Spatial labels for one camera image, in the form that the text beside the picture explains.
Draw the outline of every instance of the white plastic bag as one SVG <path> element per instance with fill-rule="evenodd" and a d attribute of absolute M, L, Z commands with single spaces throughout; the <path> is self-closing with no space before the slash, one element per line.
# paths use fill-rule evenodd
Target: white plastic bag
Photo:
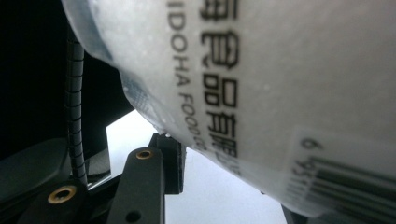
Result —
<path fill-rule="evenodd" d="M 396 2 L 63 2 L 160 133 L 305 216 L 394 221 Z"/>

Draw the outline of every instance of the screw hole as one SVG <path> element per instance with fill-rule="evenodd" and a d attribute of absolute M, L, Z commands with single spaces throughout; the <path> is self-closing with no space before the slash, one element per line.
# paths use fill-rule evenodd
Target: screw hole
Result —
<path fill-rule="evenodd" d="M 142 217 L 142 215 L 140 215 L 140 213 L 138 211 L 133 211 L 128 213 L 128 215 L 126 215 L 126 221 L 129 223 L 135 223 L 136 221 L 140 220 L 140 218 Z"/>
<path fill-rule="evenodd" d="M 55 194 L 55 198 L 58 199 L 58 200 L 61 200 L 61 199 L 63 199 L 64 197 L 67 197 L 67 195 L 69 195 L 69 194 L 70 194 L 70 191 L 67 190 L 67 189 L 64 189 L 64 190 L 62 190 L 62 191 L 56 193 L 56 194 Z"/>
<path fill-rule="evenodd" d="M 141 151 L 141 152 L 137 153 L 136 157 L 139 160 L 146 160 L 146 159 L 152 157 L 152 153 L 151 153 L 151 151 L 145 150 L 145 151 Z"/>
<path fill-rule="evenodd" d="M 76 194 L 75 186 L 63 186 L 53 191 L 48 198 L 49 203 L 64 203 Z"/>

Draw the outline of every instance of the brass screw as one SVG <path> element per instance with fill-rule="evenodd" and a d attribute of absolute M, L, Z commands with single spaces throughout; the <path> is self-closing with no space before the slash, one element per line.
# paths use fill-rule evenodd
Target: brass screw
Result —
<path fill-rule="evenodd" d="M 53 191 L 48 198 L 49 203 L 57 204 L 69 201 L 75 196 L 77 188 L 75 186 L 63 186 Z"/>
<path fill-rule="evenodd" d="M 150 150 L 144 150 L 136 154 L 139 160 L 146 160 L 152 157 L 152 152 Z"/>

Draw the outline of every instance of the white surface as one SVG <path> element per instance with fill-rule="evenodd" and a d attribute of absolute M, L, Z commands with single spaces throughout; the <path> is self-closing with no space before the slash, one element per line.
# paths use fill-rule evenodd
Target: white surface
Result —
<path fill-rule="evenodd" d="M 106 128 L 111 175 L 122 173 L 128 154 L 149 144 L 155 129 L 150 123 L 133 111 Z"/>
<path fill-rule="evenodd" d="M 153 128 L 136 112 L 107 127 L 112 174 L 131 150 L 149 143 Z M 280 204 L 188 149 L 184 192 L 166 196 L 166 223 L 286 223 Z"/>

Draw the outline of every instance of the dark background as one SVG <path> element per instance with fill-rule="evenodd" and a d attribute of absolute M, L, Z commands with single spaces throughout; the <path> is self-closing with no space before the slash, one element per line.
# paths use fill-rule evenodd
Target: dark background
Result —
<path fill-rule="evenodd" d="M 0 160 L 66 135 L 66 17 L 60 0 L 0 0 Z M 116 69 L 85 54 L 82 137 L 89 158 L 106 126 L 133 108 Z"/>

